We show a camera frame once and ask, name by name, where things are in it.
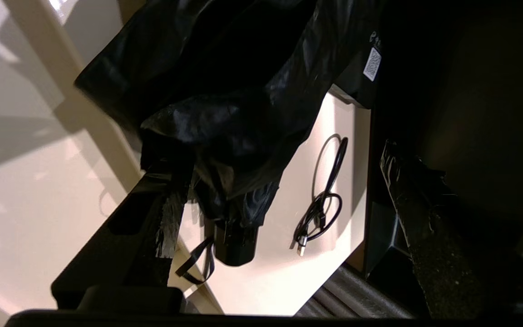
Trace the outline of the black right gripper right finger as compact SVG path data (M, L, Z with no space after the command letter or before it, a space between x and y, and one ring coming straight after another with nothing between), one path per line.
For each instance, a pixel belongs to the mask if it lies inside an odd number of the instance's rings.
M485 292L449 219L457 196L445 173L388 140L380 170L398 215L413 271L432 318L477 318Z

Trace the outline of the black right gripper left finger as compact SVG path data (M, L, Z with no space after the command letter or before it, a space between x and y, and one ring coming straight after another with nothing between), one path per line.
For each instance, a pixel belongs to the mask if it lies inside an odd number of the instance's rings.
M153 164L54 280L60 310L182 310L168 286L191 162Z

